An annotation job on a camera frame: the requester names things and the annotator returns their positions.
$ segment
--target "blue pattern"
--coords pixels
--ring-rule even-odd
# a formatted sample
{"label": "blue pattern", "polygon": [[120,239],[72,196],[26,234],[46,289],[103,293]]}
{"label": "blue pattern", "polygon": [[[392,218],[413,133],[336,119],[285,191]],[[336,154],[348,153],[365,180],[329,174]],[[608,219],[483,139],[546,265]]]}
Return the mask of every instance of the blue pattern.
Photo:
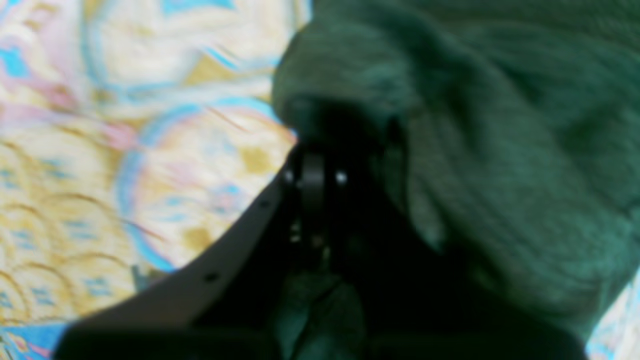
{"label": "blue pattern", "polygon": [[111,288],[109,287],[109,283],[103,277],[98,277],[96,279],[87,279],[84,280],[84,285],[86,286],[89,294],[93,297],[110,297],[112,296]]}
{"label": "blue pattern", "polygon": [[14,360],[50,360],[38,352],[33,351],[31,346],[27,352],[18,349],[9,334],[25,339],[29,345],[35,345],[47,350],[53,350],[58,344],[67,325],[62,323],[47,325],[30,325],[24,327],[2,327],[0,336],[5,344],[5,350],[11,354]]}
{"label": "blue pattern", "polygon": [[0,178],[2,179],[2,184],[6,189],[18,189],[18,184],[15,178],[15,172],[9,169],[0,170]]}
{"label": "blue pattern", "polygon": [[43,305],[43,306],[55,305],[55,303],[53,302],[53,299],[51,298],[51,292],[49,291],[49,289],[34,288],[34,289],[31,289],[31,292],[33,293],[33,296],[35,296],[36,302],[38,303],[38,305]]}
{"label": "blue pattern", "polygon": [[0,307],[5,309],[13,309],[13,304],[9,299],[9,295],[7,295],[4,291],[0,293]]}
{"label": "blue pattern", "polygon": [[163,0],[162,2],[163,12],[167,16],[205,6],[215,6],[229,10],[236,8],[234,0]]}
{"label": "blue pattern", "polygon": [[81,220],[66,221],[65,226],[67,227],[69,238],[73,240],[98,240],[98,237],[96,237],[93,231],[93,227],[87,222]]}
{"label": "blue pattern", "polygon": [[44,159],[41,160],[42,165],[45,168],[48,176],[51,176],[57,180],[70,179],[66,171],[64,171],[64,161],[61,159]]}
{"label": "blue pattern", "polygon": [[17,231],[12,231],[11,235],[17,239],[17,246],[20,249],[24,249],[24,250],[35,250],[36,249],[36,244],[33,241],[33,235],[31,234],[31,231],[23,229],[23,230],[17,230]]}
{"label": "blue pattern", "polygon": [[6,73],[13,78],[27,78],[29,68],[22,57],[22,51],[14,46],[9,50],[0,49],[0,60],[4,63]]}

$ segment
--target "green blanket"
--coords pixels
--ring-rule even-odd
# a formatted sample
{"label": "green blanket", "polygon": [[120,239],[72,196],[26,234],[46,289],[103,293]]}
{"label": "green blanket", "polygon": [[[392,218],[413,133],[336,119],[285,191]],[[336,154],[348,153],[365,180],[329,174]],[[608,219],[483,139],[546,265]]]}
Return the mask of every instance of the green blanket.
{"label": "green blanket", "polygon": [[[640,264],[637,1],[316,1],[273,104],[302,140],[367,156],[425,242],[468,249],[470,279],[583,341]],[[353,290],[288,291],[285,358],[351,359]]]}

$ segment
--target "black mount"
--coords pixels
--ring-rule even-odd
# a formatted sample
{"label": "black mount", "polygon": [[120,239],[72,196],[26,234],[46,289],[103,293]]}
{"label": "black mount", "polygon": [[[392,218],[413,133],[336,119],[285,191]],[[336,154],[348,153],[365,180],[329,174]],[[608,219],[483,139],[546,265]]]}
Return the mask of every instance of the black mount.
{"label": "black mount", "polygon": [[363,358],[585,359],[571,336],[469,284],[363,169],[298,145],[213,246],[71,325],[54,359],[279,360],[270,324],[285,280],[323,266],[358,292]]}

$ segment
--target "green fabric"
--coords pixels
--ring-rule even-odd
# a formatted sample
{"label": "green fabric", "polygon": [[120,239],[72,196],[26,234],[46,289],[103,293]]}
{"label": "green fabric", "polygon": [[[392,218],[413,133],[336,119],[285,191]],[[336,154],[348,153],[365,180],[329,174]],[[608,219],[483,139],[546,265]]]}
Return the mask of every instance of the green fabric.
{"label": "green fabric", "polygon": [[[317,104],[290,107],[299,95]],[[326,116],[327,97],[366,123]],[[637,1],[316,1],[273,104],[302,139],[382,146],[371,166],[426,242],[470,249],[471,278],[584,341],[640,264]],[[326,321],[357,323],[354,299],[325,295],[350,302]],[[315,326],[326,333],[301,344],[315,350],[287,359],[353,356]]]}

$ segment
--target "green sweater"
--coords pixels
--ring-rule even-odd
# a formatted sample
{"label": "green sweater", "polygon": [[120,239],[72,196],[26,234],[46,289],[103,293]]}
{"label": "green sweater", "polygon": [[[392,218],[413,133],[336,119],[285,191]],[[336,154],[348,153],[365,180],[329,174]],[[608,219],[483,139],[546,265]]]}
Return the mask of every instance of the green sweater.
{"label": "green sweater", "polygon": [[[273,106],[303,140],[362,151],[425,242],[470,249],[473,281],[583,341],[640,264],[638,1],[319,0]],[[289,291],[285,358],[351,359],[353,290]]]}

